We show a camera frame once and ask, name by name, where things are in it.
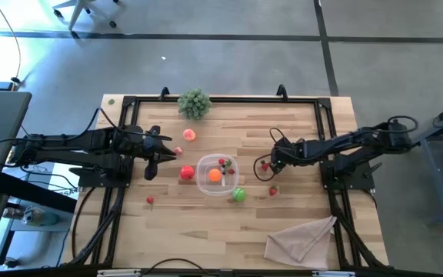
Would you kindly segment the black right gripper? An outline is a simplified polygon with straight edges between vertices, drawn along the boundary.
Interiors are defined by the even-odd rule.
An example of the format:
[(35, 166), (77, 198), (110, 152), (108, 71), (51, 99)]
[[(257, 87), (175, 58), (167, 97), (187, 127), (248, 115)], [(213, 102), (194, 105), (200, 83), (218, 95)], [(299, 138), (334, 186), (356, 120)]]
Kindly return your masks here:
[(275, 151), (270, 154), (271, 164), (269, 168), (274, 174), (279, 174), (285, 165), (304, 165), (298, 147), (286, 138), (281, 138), (275, 143)]

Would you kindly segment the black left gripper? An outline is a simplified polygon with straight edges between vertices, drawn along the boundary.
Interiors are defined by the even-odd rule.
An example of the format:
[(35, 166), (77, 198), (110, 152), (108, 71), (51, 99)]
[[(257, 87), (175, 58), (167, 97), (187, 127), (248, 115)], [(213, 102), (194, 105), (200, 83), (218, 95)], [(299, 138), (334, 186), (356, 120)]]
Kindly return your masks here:
[(135, 156), (148, 159), (144, 174), (146, 180), (152, 180), (157, 175), (158, 162), (176, 160), (176, 153), (158, 138), (160, 130), (158, 125), (153, 125), (149, 130), (137, 125), (126, 125), (121, 128), (122, 133), (132, 145), (132, 152)]

